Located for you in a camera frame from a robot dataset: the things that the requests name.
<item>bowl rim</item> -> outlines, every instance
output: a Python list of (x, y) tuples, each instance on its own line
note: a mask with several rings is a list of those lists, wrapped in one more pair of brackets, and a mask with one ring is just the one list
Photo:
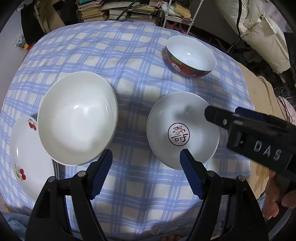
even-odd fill
[[(168, 48), (168, 42), (169, 42), (169, 40), (172, 39), (172, 38), (176, 38), (176, 37), (191, 38), (191, 39), (197, 41), (198, 44), (202, 44), (204, 47), (206, 47), (207, 50), (209, 51), (210, 55), (212, 55), (212, 57), (213, 57), (214, 60), (215, 60), (215, 67), (214, 67), (212, 70), (197, 69), (197, 68), (195, 68), (195, 67), (192, 67), (192, 66), (189, 65), (189, 64), (184, 63), (183, 61), (179, 60), (178, 58), (176, 58), (176, 56), (174, 56), (174, 55), (172, 54), (172, 52), (169, 50), (169, 48)], [(194, 37), (192, 37), (192, 36), (184, 36), (184, 35), (175, 35), (175, 36), (172, 36), (172, 37), (170, 37), (170, 38), (167, 40), (167, 42), (166, 42), (166, 44), (165, 44), (165, 47), (166, 47), (166, 49), (170, 52), (170, 54), (171, 54), (172, 56), (174, 56), (177, 60), (179, 60), (179, 61), (182, 62), (183, 64), (189, 66), (190, 68), (197, 69), (197, 70), (200, 70), (200, 71), (205, 71), (205, 72), (211, 72), (211, 71), (213, 71), (213, 70), (217, 67), (217, 60), (216, 60), (216, 57), (214, 56), (214, 54), (212, 53), (212, 51), (211, 51), (207, 46), (205, 46), (202, 42), (200, 42), (197, 38), (194, 38)]]
[[(163, 98), (163, 97), (165, 97), (165, 96), (168, 96), (168, 95), (172, 95), (172, 94), (175, 94), (175, 93), (187, 93), (187, 94), (191, 94), (191, 95), (194, 95), (194, 96), (197, 96), (198, 98), (200, 98), (201, 100), (203, 100), (204, 102), (206, 102), (208, 105), (209, 105), (209, 103), (205, 100), (205, 99), (203, 99), (202, 97), (200, 97), (199, 95), (197, 95), (197, 94), (195, 94), (195, 93), (192, 93), (192, 92), (188, 92), (188, 91), (175, 91), (175, 92), (171, 92), (171, 93), (169, 93), (169, 94), (166, 94), (166, 95), (164, 95), (164, 96), (162, 96), (161, 98)], [(150, 146), (150, 149), (152, 150), (152, 152), (153, 152), (153, 154), (157, 157), (157, 158), (159, 158), (160, 159), (160, 157), (158, 157), (156, 154), (155, 154), (155, 149), (150, 145), (150, 141), (149, 141), (149, 137), (148, 137), (148, 125), (149, 125), (149, 122), (150, 122), (150, 119), (151, 119), (151, 113), (152, 113), (152, 111), (156, 108), (156, 103), (153, 105), (153, 107), (152, 107), (152, 109), (151, 109), (151, 111), (149, 112), (149, 115), (148, 115), (148, 118), (147, 118), (147, 124), (146, 124), (146, 136), (147, 136), (147, 141), (148, 141), (148, 144), (149, 144), (149, 146)], [(215, 147), (215, 150), (214, 150), (214, 152), (212, 153), (212, 155), (210, 156), (210, 158), (208, 159), (208, 160), (210, 160), (213, 156), (214, 156), (214, 154), (216, 153), (216, 151), (217, 151), (217, 149), (218, 149), (218, 145), (219, 145), (219, 141), (220, 141), (220, 134), (218, 135), (218, 140), (217, 140), (217, 144), (216, 144), (216, 147)], [(183, 169), (175, 169), (175, 168), (173, 168), (173, 167), (171, 167), (171, 166), (169, 166), (169, 165), (167, 165), (167, 164), (165, 164), (166, 166), (168, 166), (169, 168), (172, 168), (172, 169), (174, 169), (174, 170), (183, 170)]]
[[(72, 166), (72, 167), (73, 167), (73, 166), (80, 166), (80, 165), (87, 164), (87, 163), (93, 161), (94, 159), (96, 159), (98, 156), (100, 156), (100, 155), (102, 154), (102, 152), (105, 150), (105, 148), (111, 144), (111, 142), (112, 142), (112, 140), (113, 140), (113, 138), (114, 138), (114, 135), (115, 135), (115, 133), (116, 133), (116, 130), (117, 130), (118, 116), (119, 116), (119, 109), (118, 109), (118, 101), (117, 101), (117, 97), (116, 97), (115, 91), (114, 91), (114, 89), (112, 88), (111, 84), (110, 84), (105, 78), (103, 78), (102, 76), (100, 76), (99, 74), (94, 73), (94, 72), (89, 72), (89, 71), (76, 71), (76, 72), (72, 72), (72, 73), (70, 73), (70, 74), (68, 74), (68, 75), (66, 75), (66, 76), (63, 76), (62, 78), (58, 79), (58, 80), (57, 80), (57, 81), (56, 81), (56, 82), (55, 82), (55, 83), (54, 83), (54, 84), (48, 89), (48, 91), (45, 93), (44, 98), (43, 98), (43, 100), (42, 100), (42, 102), (41, 102), (41, 104), (40, 104), (40, 107), (39, 107), (38, 113), (40, 112), (40, 109), (41, 109), (41, 107), (42, 107), (42, 104), (43, 104), (43, 102), (44, 102), (44, 100), (45, 100), (45, 97), (46, 97), (47, 93), (50, 91), (50, 89), (51, 89), (56, 83), (58, 83), (58, 82), (59, 82), (60, 80), (62, 80), (63, 78), (68, 77), (69, 75), (73, 75), (73, 74), (80, 73), (80, 72), (84, 72), (84, 73), (90, 73), (90, 74), (98, 75), (100, 78), (102, 78), (102, 80), (104, 80), (106, 83), (108, 83), (108, 85), (110, 86), (110, 88), (111, 88), (111, 90), (112, 90), (112, 94), (113, 94), (113, 97), (114, 97), (114, 99), (115, 99), (115, 103), (116, 103), (116, 120), (115, 120), (115, 125), (114, 125), (114, 128), (113, 128), (113, 132), (112, 132), (112, 134), (111, 134), (110, 140), (109, 140), (109, 141), (107, 142), (107, 144), (104, 146), (103, 150), (100, 151), (100, 153), (98, 153), (98, 154), (97, 154), (95, 157), (93, 157), (91, 160), (81, 162), (80, 164), (65, 164), (65, 163), (62, 163), (61, 161), (58, 161), (58, 160), (56, 160), (55, 158), (53, 158), (53, 157), (47, 152), (47, 150), (45, 149), (45, 147), (44, 147), (44, 145), (43, 145), (43, 143), (42, 143), (42, 140), (41, 140), (41, 138), (40, 138), (40, 133), (39, 133), (39, 131), (38, 131), (39, 139), (40, 139), (41, 144), (42, 144), (43, 148), (45, 149), (46, 153), (47, 153), (47, 154), (48, 154), (48, 155), (49, 155), (54, 161), (56, 161), (56, 162), (58, 162), (58, 163), (60, 163), (60, 164), (62, 164), (62, 165), (64, 165), (64, 166)], [(37, 115), (37, 128), (39, 128), (39, 126), (38, 126), (38, 123), (39, 123), (38, 119), (39, 119), (39, 118), (38, 118), (38, 117), (39, 117), (39, 115)]]

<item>human hand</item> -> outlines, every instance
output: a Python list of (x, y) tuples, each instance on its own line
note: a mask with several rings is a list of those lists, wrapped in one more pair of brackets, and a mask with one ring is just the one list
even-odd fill
[[(262, 209), (262, 213), (269, 220), (271, 217), (275, 217), (279, 213), (279, 206), (276, 201), (280, 196), (280, 189), (276, 184), (276, 173), (269, 171), (269, 180), (265, 188), (265, 201)], [(283, 207), (295, 208), (296, 207), (296, 190), (287, 193), (282, 201)]]

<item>silver bolt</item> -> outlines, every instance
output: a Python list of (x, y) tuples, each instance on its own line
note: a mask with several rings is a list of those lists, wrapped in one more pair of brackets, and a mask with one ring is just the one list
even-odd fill
[(79, 177), (84, 177), (85, 174), (86, 174), (85, 171), (80, 171), (80, 172), (77, 173), (77, 175), (78, 175)]
[(241, 182), (244, 182), (246, 180), (246, 178), (242, 175), (238, 176), (238, 179), (241, 181)]
[(52, 183), (55, 180), (55, 177), (49, 177), (47, 180), (49, 183)]
[(210, 177), (213, 177), (213, 176), (215, 176), (215, 172), (213, 172), (213, 171), (207, 171), (207, 174), (210, 176)]
[(242, 125), (244, 124), (244, 123), (243, 123), (242, 121), (240, 121), (240, 120), (235, 120), (233, 123), (236, 124), (236, 125), (238, 125), (238, 126), (242, 126)]

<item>plaid tablecloth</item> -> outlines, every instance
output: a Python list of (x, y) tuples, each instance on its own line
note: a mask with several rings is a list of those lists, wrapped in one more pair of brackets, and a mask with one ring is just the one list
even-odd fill
[[(183, 171), (165, 166), (152, 153), (146, 137), (152, 106), (174, 91), (196, 93), (209, 104), (232, 111), (238, 106), (253, 109), (253, 105), (236, 62), (208, 44), (218, 63), (214, 71), (201, 78), (176, 73), (165, 55), (165, 43), (174, 35), (181, 34), (100, 21), (60, 28), (35, 44), (12, 80), (0, 115), (0, 192), (12, 210), (29, 213), (34, 206), (18, 185), (9, 160), (15, 121), (37, 113), (57, 80), (72, 72), (90, 71), (111, 84), (119, 105), (117, 132), (110, 145), (113, 164), (101, 194), (92, 202), (106, 235), (139, 240), (192, 226), (201, 201), (192, 194)], [(221, 130), (218, 149), (205, 166), (224, 177), (248, 177), (249, 160), (227, 150), (226, 142), (227, 134)], [(87, 166), (60, 165), (61, 176), (71, 177)], [(77, 229), (70, 198), (67, 205), (71, 225)]]

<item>red patterned bowl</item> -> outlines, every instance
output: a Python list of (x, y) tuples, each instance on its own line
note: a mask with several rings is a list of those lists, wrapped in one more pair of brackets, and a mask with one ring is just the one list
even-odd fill
[(189, 36), (169, 38), (166, 54), (174, 69), (187, 76), (204, 76), (215, 69), (217, 64), (209, 48)]

